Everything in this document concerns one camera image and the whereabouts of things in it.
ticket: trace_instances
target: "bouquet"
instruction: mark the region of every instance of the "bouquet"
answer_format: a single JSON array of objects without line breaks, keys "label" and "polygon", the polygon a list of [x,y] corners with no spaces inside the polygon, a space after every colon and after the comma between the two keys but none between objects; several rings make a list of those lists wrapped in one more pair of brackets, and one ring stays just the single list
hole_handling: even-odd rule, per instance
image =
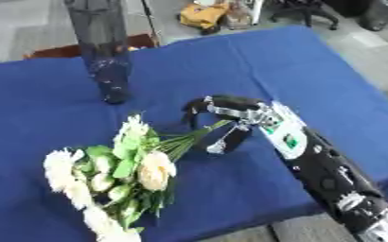
[{"label": "bouquet", "polygon": [[144,213],[159,217],[173,202],[175,162],[207,133],[227,123],[162,141],[140,115],[129,116],[113,147],[69,147],[48,154],[45,176],[53,192],[64,193],[83,213],[97,241],[141,241],[144,228],[132,225]]}]

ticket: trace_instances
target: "floor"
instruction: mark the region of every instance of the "floor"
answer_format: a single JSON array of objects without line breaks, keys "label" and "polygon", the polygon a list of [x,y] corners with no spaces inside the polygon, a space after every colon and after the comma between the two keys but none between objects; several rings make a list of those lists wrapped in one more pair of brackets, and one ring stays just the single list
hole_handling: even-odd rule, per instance
[{"label": "floor", "polygon": [[[137,0],[122,0],[128,10],[130,34],[149,32],[150,27]],[[196,29],[181,26],[175,14],[189,0],[150,0],[154,25],[163,44],[198,38]],[[281,19],[270,23],[273,7],[266,6],[258,26],[264,29],[286,24],[299,24],[298,19]],[[366,79],[388,95],[388,28],[372,33],[357,26],[353,19],[341,19],[337,31],[327,30],[327,22],[316,19],[314,30]],[[220,34],[235,31],[223,30]],[[33,50],[75,42],[75,37],[62,5],[62,0],[0,0],[0,62],[17,61]],[[346,231],[327,216],[296,218],[275,223],[272,229],[260,226],[231,233],[203,242],[353,242]]]}]

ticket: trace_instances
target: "chair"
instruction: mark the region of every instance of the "chair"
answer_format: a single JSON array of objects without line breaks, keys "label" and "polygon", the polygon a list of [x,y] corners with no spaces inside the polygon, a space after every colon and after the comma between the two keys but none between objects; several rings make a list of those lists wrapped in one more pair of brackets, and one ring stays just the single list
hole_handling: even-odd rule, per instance
[{"label": "chair", "polygon": [[277,19],[284,15],[301,13],[304,16],[306,26],[308,27],[311,27],[311,16],[315,15],[331,21],[332,25],[329,29],[337,30],[339,20],[330,13],[322,10],[322,5],[323,3],[321,0],[285,0],[283,8],[272,15],[271,21],[277,22]]}]

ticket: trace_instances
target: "glass vase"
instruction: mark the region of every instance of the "glass vase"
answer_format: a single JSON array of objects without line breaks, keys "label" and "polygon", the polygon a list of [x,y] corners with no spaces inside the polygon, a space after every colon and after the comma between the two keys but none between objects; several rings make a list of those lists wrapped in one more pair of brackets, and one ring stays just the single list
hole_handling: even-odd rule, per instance
[{"label": "glass vase", "polygon": [[129,97],[131,60],[120,0],[64,0],[90,76],[104,101]]}]

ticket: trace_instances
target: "blue tablecloth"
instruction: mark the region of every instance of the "blue tablecloth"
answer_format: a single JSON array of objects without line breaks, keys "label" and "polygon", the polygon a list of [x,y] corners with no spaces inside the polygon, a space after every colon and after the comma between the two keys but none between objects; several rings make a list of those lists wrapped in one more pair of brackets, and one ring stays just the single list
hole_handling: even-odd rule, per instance
[{"label": "blue tablecloth", "polygon": [[[308,29],[184,41],[132,53],[133,98],[99,100],[81,59],[0,64],[0,242],[94,241],[44,178],[44,155],[65,146],[109,145],[126,115],[175,123],[183,104],[212,94],[274,98],[356,161],[388,194],[388,99]],[[144,241],[224,233],[319,211],[259,133],[236,152],[192,152],[178,163],[176,202]]]}]

